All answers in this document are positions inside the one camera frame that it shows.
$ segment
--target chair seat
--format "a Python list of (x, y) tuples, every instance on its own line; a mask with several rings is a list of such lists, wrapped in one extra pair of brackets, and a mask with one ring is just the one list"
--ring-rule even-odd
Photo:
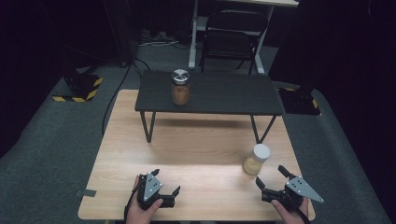
[(208, 57), (249, 59), (252, 54), (248, 35), (242, 32), (210, 31), (206, 36)]

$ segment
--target glass jar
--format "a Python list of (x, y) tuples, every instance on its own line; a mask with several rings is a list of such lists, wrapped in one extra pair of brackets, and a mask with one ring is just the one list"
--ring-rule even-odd
[(270, 157), (270, 148), (264, 144), (254, 146), (251, 155), (244, 161), (243, 167), (249, 175), (257, 175), (262, 169), (262, 164)]
[(185, 105), (190, 99), (190, 74), (177, 69), (172, 73), (172, 101), (175, 105)]

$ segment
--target jar lid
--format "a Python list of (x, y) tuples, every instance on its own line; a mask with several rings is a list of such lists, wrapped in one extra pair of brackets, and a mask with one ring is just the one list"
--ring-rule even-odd
[(270, 148), (264, 144), (257, 144), (253, 148), (252, 157), (253, 160), (257, 162), (265, 162), (268, 159), (268, 157), (270, 157), (270, 155), (271, 155)]
[(177, 69), (172, 73), (172, 81), (177, 85), (184, 85), (189, 82), (190, 74), (183, 69)]

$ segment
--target black chair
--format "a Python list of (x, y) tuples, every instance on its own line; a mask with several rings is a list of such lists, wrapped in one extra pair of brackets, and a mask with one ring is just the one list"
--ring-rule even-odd
[(201, 55), (201, 72), (205, 58), (251, 61), (251, 73), (260, 38), (268, 27), (267, 18), (260, 12), (221, 10), (209, 16)]

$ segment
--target human hand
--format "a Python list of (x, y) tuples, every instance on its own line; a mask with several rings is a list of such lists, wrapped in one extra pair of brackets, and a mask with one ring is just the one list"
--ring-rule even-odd
[[(134, 180), (134, 188), (139, 183), (139, 176)], [(149, 224), (151, 218), (163, 204), (163, 199), (159, 199), (152, 204), (148, 210), (143, 210), (139, 207), (137, 202), (137, 193), (132, 198), (131, 207), (128, 210), (128, 217), (126, 218), (126, 224)]]
[[(271, 204), (282, 217), (284, 224), (304, 224), (303, 219), (294, 211), (289, 212), (279, 201), (272, 200)], [(304, 198), (299, 209), (308, 217), (308, 199)]]

